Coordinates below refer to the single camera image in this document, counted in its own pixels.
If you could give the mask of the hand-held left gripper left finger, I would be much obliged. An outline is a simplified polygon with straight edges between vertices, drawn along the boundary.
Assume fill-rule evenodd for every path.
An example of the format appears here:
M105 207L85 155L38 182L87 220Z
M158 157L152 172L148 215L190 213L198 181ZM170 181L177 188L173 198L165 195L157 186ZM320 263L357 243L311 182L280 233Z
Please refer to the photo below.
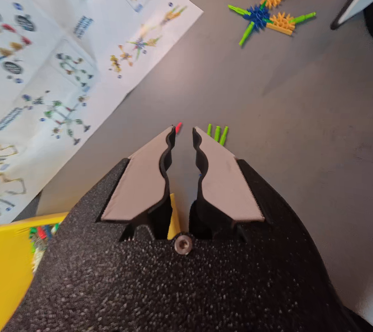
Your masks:
M167 239L173 212L167 170L175 137L171 125L135 151L115 183L100 221L127 224L122 240L135 238L141 227L156 240Z

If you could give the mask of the black rounded object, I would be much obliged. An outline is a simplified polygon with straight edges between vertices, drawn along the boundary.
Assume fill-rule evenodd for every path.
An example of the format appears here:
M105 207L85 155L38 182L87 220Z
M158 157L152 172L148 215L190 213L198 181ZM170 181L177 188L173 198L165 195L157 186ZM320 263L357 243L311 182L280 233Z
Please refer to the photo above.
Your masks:
M371 6L372 4L363 10L363 16L367 31L369 32L370 36L373 37L373 8Z

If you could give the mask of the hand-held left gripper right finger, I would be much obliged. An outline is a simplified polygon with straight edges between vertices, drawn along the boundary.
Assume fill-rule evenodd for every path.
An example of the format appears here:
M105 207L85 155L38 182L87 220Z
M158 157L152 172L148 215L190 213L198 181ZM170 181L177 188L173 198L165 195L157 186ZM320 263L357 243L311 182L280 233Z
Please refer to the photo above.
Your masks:
M193 128L197 198L189 213L189 233L199 240L249 240L244 224L265 220L236 156Z

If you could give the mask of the yellow plastic bin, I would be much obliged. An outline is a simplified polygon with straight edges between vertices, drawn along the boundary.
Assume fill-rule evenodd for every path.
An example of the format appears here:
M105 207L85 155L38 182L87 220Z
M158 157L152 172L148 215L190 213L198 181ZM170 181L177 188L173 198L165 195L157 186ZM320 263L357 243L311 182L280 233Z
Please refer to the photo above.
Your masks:
M86 194L49 244L32 274L29 222L1 227L3 331L135 330L141 314L166 314L185 272L174 242L117 242L125 225L96 222L105 194Z

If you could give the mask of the printed instruction sheet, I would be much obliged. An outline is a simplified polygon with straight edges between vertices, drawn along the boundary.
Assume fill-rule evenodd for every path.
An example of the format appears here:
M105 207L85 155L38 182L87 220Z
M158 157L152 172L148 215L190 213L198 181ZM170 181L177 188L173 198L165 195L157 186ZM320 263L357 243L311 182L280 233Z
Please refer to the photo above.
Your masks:
M1 224L202 14L190 0L1 0Z

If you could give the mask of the pile of toy building pieces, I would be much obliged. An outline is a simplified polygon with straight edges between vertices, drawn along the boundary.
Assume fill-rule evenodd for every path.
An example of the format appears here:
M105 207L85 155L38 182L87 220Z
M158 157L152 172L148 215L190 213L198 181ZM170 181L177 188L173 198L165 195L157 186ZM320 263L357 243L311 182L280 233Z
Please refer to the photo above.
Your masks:
M55 223L30 228L29 240L32 252L31 267L33 275L35 275L49 242L56 234L59 226L60 223Z

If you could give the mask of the grey desk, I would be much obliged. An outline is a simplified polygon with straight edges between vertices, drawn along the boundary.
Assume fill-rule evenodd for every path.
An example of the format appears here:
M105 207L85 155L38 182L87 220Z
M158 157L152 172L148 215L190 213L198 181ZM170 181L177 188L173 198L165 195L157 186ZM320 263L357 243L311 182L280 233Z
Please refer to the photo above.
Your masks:
M346 0L282 0L316 17L291 36L231 11L261 0L190 0L202 16L17 219L65 212L122 158L183 123L168 171L183 230L197 196L192 128L228 126L226 147L288 202L342 302L372 323L372 37L362 13L330 24Z

